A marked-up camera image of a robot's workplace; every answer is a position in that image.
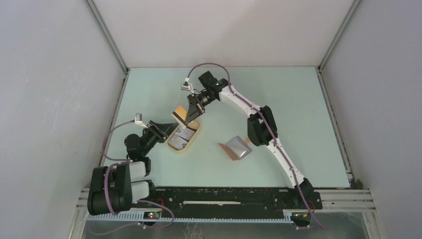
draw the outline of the light blue table surface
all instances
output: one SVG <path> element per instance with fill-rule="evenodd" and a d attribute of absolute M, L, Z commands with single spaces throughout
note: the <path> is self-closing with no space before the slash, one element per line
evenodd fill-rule
<path fill-rule="evenodd" d="M 132 68 L 118 111 L 116 125 L 142 113 L 144 121 L 175 122 L 171 113 L 181 105 L 188 108 L 181 91 L 190 68 Z M 210 70 L 226 78 L 220 68 L 197 68 L 190 77 L 201 90 L 198 76 Z M 277 123 L 278 135 L 296 167 L 314 187 L 349 187 L 327 107 L 314 67 L 228 67 L 233 86 L 260 106 L 268 105 Z M 199 117 L 201 131 L 184 153 L 156 144 L 148 156 L 152 170 L 148 179 L 156 186 L 196 187 L 285 187 L 276 159 L 261 146 L 241 161 L 231 161 L 219 147 L 239 135 L 247 137 L 246 118 L 223 102 L 206 106 Z M 117 129 L 108 155 L 125 158 L 124 138 L 142 135 L 135 124 Z"/>

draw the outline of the robotic arm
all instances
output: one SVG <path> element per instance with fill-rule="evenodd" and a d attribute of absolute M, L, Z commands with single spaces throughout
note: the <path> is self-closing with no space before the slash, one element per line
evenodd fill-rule
<path fill-rule="evenodd" d="M 217 80 L 209 71 L 202 74 L 199 77 L 199 81 L 205 89 L 199 94 L 192 93 L 188 96 L 189 108 L 184 122 L 185 125 L 203 115 L 205 106 L 212 101 L 217 99 L 225 102 L 248 117 L 247 130 L 249 139 L 255 146 L 265 145 L 270 150 L 280 164 L 288 186 L 294 191 L 298 191 L 297 185 L 299 184 L 305 197 L 313 192 L 314 188 L 309 180 L 299 172 L 281 145 L 277 137 L 277 126 L 272 111 L 268 106 L 260 107 L 252 103 L 230 85 L 226 79 Z M 186 84 L 185 82 L 182 85 L 182 89 L 186 89 Z"/>

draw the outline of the gray wall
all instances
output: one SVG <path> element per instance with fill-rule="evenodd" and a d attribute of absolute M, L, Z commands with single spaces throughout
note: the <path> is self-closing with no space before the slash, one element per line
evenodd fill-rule
<path fill-rule="evenodd" d="M 123 74 L 82 0 L 2 0 L 0 32 L 0 238 L 64 238 Z"/>
<path fill-rule="evenodd" d="M 388 238 L 420 238 L 422 1 L 365 0 L 324 70 Z"/>

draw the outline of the beige container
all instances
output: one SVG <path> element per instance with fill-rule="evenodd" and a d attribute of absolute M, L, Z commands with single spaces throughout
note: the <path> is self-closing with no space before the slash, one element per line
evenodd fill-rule
<path fill-rule="evenodd" d="M 173 147 L 172 145 L 170 145 L 169 143 L 168 143 L 168 141 L 174 136 L 174 134 L 175 134 L 175 132 L 176 132 L 176 130 L 174 130 L 173 131 L 173 133 L 169 136 L 169 138 L 167 139 L 167 141 L 166 141 L 166 143 L 167 143 L 167 146 L 169 146 L 169 148 L 171 148 L 173 151 L 175 151 L 175 152 L 178 152 L 178 153 L 183 153 L 183 152 L 185 152 L 186 150 L 188 150 L 188 148 L 189 148 L 189 146 L 192 144 L 192 142 L 195 140 L 195 138 L 197 137 L 197 135 L 198 135 L 198 133 L 199 133 L 199 131 L 200 131 L 200 129 L 201 129 L 201 123 L 199 122 L 199 120 L 198 119 L 196 119 L 196 120 L 194 120 L 194 121 L 192 121 L 190 124 L 189 124 L 189 128 L 192 128 L 192 129 L 194 129 L 194 130 L 196 130 L 196 132 L 195 132 L 195 134 L 192 136 L 192 138 L 191 138 L 191 140 L 189 140 L 189 142 L 186 144 L 186 147 L 184 147 L 183 149 L 181 149 L 181 150 L 178 150 L 178 149 L 176 149 L 175 147 Z"/>

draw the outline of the white wall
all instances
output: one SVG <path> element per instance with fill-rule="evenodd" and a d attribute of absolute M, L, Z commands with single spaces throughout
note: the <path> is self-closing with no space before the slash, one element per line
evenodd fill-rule
<path fill-rule="evenodd" d="M 388 238 L 421 238 L 422 1 L 365 0 L 324 70 Z"/>
<path fill-rule="evenodd" d="M 123 74 L 82 0 L 2 0 L 0 32 L 0 238 L 64 238 Z"/>
<path fill-rule="evenodd" d="M 129 67 L 315 66 L 353 0 L 97 0 Z"/>

